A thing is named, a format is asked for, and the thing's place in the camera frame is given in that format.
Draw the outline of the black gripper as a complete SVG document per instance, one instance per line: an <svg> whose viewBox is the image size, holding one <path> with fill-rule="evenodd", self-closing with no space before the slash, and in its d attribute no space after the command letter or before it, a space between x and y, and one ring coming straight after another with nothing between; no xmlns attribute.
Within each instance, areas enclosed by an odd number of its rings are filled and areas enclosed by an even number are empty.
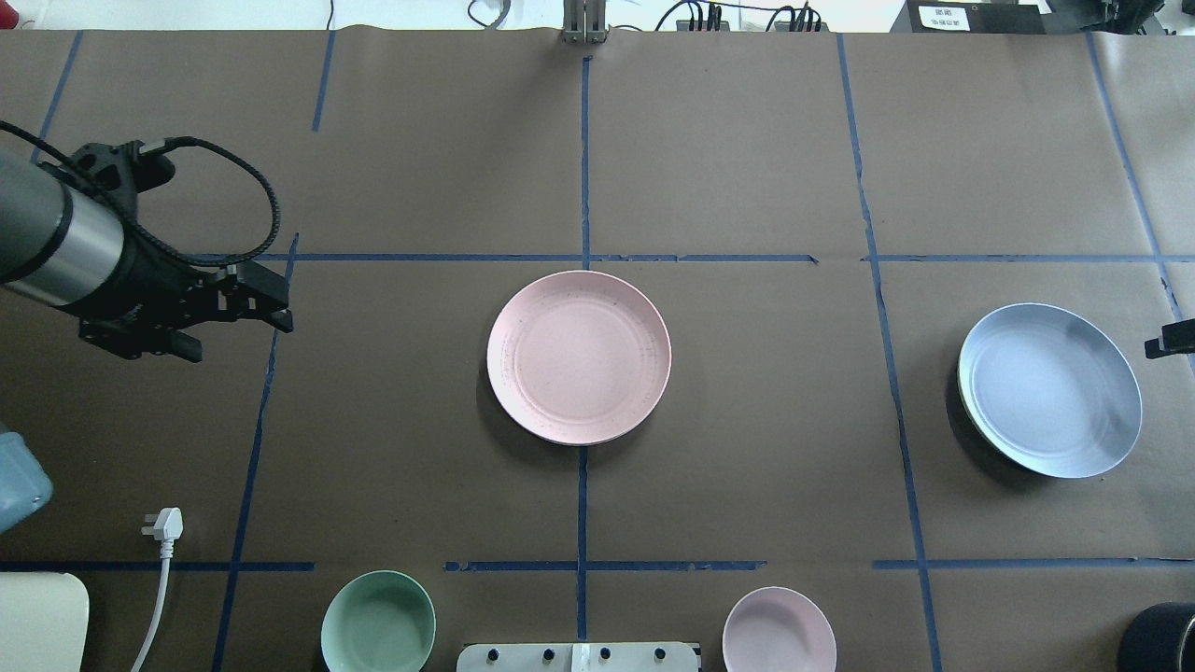
<svg viewBox="0 0 1195 672"><path fill-rule="evenodd" d="M251 250L207 259L176 250L137 221L137 195L174 178L168 154L192 147L209 149L261 184L272 220L263 242ZM98 204L122 236L112 271L80 299L65 304L65 313L76 317L81 340L124 360L149 353L197 364L204 348L189 332L194 325L257 320L280 332L294 331L287 280L258 262L280 234L278 198L250 161L208 140L93 142L71 155L53 147L45 154L45 175L85 203Z"/></svg>

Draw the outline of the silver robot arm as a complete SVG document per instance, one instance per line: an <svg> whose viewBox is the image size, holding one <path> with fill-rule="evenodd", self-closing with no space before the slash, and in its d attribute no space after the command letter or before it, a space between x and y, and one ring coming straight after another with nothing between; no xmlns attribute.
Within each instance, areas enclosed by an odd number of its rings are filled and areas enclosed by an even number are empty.
<svg viewBox="0 0 1195 672"><path fill-rule="evenodd" d="M204 346L189 330L209 322L293 332L288 282L258 262L280 233L278 200L249 161L194 136L87 143L71 155L30 143L44 161L4 152L4 289L75 317L80 340L124 360L197 364ZM168 154L180 148L209 149L261 184L272 218L264 242L206 259L137 221L137 196L174 178Z"/></svg>

